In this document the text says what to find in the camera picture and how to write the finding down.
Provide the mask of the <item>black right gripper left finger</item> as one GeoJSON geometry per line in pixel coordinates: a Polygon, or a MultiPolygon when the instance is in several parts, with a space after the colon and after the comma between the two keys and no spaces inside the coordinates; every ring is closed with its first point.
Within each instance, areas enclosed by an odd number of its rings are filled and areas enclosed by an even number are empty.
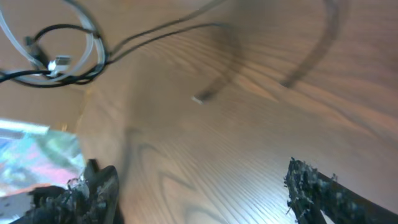
{"type": "Polygon", "coordinates": [[[11,223],[123,224],[119,190],[115,166],[101,169],[90,159],[81,176],[70,179],[65,188],[50,185],[30,191],[30,208],[11,223]]]}

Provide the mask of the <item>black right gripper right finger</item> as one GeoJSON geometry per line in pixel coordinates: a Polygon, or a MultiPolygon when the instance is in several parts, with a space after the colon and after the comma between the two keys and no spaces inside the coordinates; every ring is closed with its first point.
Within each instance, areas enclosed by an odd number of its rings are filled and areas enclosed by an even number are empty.
{"type": "Polygon", "coordinates": [[[291,158],[284,187],[289,191],[287,206],[297,223],[336,224],[397,223],[397,214],[354,193],[304,161],[291,158]]]}

